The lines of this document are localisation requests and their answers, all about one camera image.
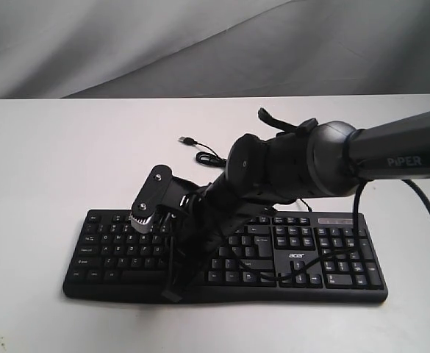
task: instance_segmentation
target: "space bar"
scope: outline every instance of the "space bar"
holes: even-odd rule
[[[164,283],[165,271],[123,271],[123,283]]]

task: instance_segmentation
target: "robotic arm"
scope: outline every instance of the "robotic arm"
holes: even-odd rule
[[[179,300],[225,236],[275,204],[349,196],[362,180],[430,178],[430,112],[372,129],[342,121],[299,126],[259,118],[281,132],[270,140],[246,134],[231,148],[224,172],[199,187],[157,165],[132,206],[141,233],[167,233],[170,270],[163,295]]]

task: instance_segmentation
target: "black keyboard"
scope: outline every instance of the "black keyboard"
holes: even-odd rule
[[[268,275],[291,273],[335,249],[359,251],[317,263],[283,282],[239,268],[223,246],[209,269],[181,303],[213,302],[382,302],[387,297],[378,258],[362,214],[354,237],[350,213],[278,212],[257,217],[229,237],[234,253]],[[161,232],[141,235],[130,226],[128,210],[88,212],[63,283],[66,296],[107,302],[167,303],[160,295],[168,264]]]

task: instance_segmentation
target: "white tabletop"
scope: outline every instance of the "white tabletop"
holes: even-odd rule
[[[430,110],[430,95],[0,101],[0,352],[430,352],[430,218],[399,181],[368,185],[360,209],[389,289],[382,305],[64,297],[87,210],[129,208],[158,163],[200,185],[212,181],[219,171],[195,164],[196,150],[177,138],[226,156],[245,132],[274,136],[259,107],[294,124],[316,117],[366,128]],[[430,198],[430,180],[418,184]],[[310,204],[351,210],[351,198]]]

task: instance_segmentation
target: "gray fabric backdrop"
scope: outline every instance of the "gray fabric backdrop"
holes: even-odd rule
[[[1,98],[430,93],[430,0],[64,2]]]

